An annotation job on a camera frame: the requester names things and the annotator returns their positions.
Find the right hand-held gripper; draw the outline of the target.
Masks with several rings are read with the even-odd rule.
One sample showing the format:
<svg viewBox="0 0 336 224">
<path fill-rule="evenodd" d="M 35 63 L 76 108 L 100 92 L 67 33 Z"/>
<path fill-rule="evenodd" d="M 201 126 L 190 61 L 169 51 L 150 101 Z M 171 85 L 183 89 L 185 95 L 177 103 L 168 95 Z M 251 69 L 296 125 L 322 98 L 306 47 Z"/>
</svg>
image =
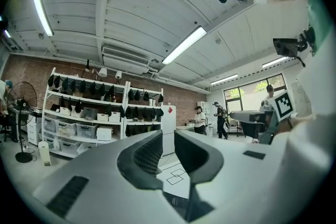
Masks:
<svg viewBox="0 0 336 224">
<path fill-rule="evenodd" d="M 259 111 L 250 115 L 249 111 L 232 111 L 229 116 L 239 122 L 253 122 L 260 127 L 256 127 L 258 141 L 260 144 L 271 144 L 279 124 L 294 113 L 288 91 L 275 95 L 264 101 Z"/>
</svg>

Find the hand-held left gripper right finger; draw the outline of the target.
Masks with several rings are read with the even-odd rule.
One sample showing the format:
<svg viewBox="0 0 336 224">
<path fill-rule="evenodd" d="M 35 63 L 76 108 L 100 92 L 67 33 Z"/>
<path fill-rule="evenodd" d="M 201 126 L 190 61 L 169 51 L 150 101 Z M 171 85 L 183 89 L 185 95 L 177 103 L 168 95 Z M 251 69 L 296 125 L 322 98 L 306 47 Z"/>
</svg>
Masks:
<svg viewBox="0 0 336 224">
<path fill-rule="evenodd" d="M 176 130 L 175 152 L 190 177 L 191 224 L 290 224 L 330 171 L 330 144 L 302 133 L 264 145 Z"/>
</svg>

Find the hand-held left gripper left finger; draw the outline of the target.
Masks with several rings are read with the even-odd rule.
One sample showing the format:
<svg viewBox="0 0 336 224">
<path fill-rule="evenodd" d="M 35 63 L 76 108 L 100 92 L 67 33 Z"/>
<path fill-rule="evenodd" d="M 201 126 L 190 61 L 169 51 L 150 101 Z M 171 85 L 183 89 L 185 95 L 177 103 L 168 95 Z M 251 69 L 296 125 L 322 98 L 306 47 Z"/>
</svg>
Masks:
<svg viewBox="0 0 336 224">
<path fill-rule="evenodd" d="M 87 150 L 33 195 L 61 224 L 186 224 L 156 176 L 162 138 L 151 131 Z"/>
</svg>

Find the person's right forearm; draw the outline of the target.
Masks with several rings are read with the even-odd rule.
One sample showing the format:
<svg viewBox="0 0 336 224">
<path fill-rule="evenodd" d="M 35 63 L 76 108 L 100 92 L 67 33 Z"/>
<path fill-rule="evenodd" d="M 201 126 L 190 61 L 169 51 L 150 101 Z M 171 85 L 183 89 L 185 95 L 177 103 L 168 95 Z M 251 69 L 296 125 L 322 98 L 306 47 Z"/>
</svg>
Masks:
<svg viewBox="0 0 336 224">
<path fill-rule="evenodd" d="M 287 123 L 290 126 L 290 129 L 292 130 L 298 124 L 314 120 L 315 118 L 316 118 L 316 115 L 314 115 L 314 114 L 310 114 L 308 116 L 299 117 L 298 113 L 293 113 L 293 114 L 291 114 L 291 115 L 289 115 L 287 117 Z"/>
</svg>

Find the large framed window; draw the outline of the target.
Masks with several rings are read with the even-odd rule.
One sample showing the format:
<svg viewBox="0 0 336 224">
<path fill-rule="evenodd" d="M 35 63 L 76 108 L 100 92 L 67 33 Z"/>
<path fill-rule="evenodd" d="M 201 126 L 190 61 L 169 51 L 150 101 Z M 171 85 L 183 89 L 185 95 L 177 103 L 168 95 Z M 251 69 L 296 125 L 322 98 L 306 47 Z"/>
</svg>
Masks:
<svg viewBox="0 0 336 224">
<path fill-rule="evenodd" d="M 284 77 L 280 73 L 264 80 L 224 90 L 227 112 L 259 110 L 262 101 L 268 96 L 268 85 L 273 87 L 274 94 L 282 93 L 287 89 Z"/>
</svg>

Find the white square box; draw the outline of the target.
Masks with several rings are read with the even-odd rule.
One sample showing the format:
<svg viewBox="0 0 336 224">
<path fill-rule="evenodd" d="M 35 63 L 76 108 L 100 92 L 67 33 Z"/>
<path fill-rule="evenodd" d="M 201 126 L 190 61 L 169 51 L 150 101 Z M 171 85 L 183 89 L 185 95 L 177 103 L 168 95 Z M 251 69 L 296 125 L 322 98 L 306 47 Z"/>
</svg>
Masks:
<svg viewBox="0 0 336 224">
<path fill-rule="evenodd" d="M 113 127 L 100 126 L 97 128 L 96 137 L 98 141 L 112 141 Z"/>
</svg>

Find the row of clear storage bins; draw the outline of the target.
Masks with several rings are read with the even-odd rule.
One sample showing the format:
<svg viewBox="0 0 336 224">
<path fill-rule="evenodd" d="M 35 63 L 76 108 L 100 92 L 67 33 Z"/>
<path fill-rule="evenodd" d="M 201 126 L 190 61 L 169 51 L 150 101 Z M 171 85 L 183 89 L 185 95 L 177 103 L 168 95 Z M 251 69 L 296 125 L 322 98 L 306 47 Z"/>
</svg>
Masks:
<svg viewBox="0 0 336 224">
<path fill-rule="evenodd" d="M 43 141 L 51 153 L 74 158 L 97 146 L 96 125 L 84 125 L 66 119 L 43 116 Z"/>
</svg>

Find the white waste bin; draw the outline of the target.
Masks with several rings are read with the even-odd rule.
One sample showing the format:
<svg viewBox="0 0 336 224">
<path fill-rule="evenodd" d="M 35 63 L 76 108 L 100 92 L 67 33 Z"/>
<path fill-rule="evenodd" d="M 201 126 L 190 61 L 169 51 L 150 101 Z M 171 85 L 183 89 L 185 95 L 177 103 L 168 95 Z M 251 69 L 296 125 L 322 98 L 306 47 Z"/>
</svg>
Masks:
<svg viewBox="0 0 336 224">
<path fill-rule="evenodd" d="M 44 166 L 51 166 L 51 158 L 49 152 L 49 144 L 45 141 L 40 141 L 38 143 L 38 149 L 41 161 Z"/>
</svg>

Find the white refrigerator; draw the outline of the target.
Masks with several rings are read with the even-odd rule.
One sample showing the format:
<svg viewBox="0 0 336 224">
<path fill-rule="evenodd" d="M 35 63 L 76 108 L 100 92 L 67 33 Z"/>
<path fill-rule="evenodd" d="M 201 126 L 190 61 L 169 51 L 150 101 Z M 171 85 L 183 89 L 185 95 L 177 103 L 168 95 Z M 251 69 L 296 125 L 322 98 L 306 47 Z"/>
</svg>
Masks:
<svg viewBox="0 0 336 224">
<path fill-rule="evenodd" d="M 169 155 L 175 152 L 174 147 L 174 132 L 176 130 L 176 106 L 174 105 L 162 105 L 161 116 L 161 130 L 163 133 L 163 153 L 162 155 Z"/>
</svg>

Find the black clip-on device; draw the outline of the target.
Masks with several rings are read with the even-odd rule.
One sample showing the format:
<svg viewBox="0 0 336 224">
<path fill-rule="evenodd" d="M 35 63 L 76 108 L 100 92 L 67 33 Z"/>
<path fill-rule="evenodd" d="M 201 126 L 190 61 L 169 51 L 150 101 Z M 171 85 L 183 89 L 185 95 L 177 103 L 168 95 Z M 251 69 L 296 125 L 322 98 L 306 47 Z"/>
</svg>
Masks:
<svg viewBox="0 0 336 224">
<path fill-rule="evenodd" d="M 308 47 L 311 54 L 314 55 L 314 43 L 316 40 L 315 32 L 312 26 L 304 29 L 299 38 L 274 38 L 272 40 L 277 55 L 297 59 L 305 68 L 306 65 L 299 57 L 299 52 L 305 51 Z"/>
</svg>

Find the black standing fan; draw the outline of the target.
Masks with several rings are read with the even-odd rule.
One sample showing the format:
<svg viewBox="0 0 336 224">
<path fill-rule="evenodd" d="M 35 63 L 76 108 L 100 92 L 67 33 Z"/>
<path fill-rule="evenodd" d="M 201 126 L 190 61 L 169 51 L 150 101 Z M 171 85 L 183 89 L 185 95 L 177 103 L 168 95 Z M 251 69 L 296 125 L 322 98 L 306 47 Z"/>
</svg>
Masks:
<svg viewBox="0 0 336 224">
<path fill-rule="evenodd" d="M 29 163 L 33 160 L 31 153 L 23 149 L 21 129 L 28 124 L 28 116 L 36 111 L 36 106 L 37 94 L 31 83 L 21 81 L 13 85 L 8 94 L 7 108 L 15 113 L 16 133 L 20 145 L 20 152 L 15 155 L 15 159 L 19 163 Z"/>
</svg>

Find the white drawer cabinet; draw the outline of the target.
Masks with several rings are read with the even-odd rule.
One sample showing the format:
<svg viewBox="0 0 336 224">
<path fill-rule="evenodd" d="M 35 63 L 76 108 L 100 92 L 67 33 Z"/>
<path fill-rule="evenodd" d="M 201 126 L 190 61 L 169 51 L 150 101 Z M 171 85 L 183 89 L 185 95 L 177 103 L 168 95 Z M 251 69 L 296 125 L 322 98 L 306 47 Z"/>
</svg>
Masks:
<svg viewBox="0 0 336 224">
<path fill-rule="evenodd" d="M 28 142 L 36 146 L 40 142 L 41 121 L 42 115 L 40 113 L 33 113 L 27 119 Z"/>
</svg>

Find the hanging black caps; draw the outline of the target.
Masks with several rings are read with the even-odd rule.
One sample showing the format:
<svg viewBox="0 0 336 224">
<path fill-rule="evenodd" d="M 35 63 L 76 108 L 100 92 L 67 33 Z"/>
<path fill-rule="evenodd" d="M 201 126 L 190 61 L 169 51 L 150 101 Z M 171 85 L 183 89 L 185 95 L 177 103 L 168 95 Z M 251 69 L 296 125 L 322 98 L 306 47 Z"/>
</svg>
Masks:
<svg viewBox="0 0 336 224">
<path fill-rule="evenodd" d="M 109 143 L 159 130 L 163 92 L 53 72 L 42 113 L 42 134 L 80 142 Z"/>
</svg>

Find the white air conditioner unit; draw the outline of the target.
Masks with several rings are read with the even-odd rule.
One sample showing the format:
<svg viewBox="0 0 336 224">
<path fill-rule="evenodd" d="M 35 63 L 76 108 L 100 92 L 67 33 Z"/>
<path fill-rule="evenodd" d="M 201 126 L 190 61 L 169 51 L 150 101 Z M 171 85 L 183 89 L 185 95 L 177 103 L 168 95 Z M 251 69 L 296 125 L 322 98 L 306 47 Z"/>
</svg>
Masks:
<svg viewBox="0 0 336 224">
<path fill-rule="evenodd" d="M 128 52 L 103 47 L 102 58 L 105 66 L 123 72 L 141 75 L 149 72 L 149 61 Z"/>
</svg>

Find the person's green shirt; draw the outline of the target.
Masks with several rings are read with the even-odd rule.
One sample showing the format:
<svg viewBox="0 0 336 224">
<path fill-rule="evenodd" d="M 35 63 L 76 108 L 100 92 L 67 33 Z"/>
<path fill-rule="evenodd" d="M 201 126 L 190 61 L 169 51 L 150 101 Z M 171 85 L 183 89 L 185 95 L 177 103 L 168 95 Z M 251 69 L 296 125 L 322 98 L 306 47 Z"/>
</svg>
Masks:
<svg viewBox="0 0 336 224">
<path fill-rule="evenodd" d="M 307 0 L 309 25 L 314 30 L 312 57 L 331 70 L 336 69 L 336 23 L 323 0 Z"/>
</svg>

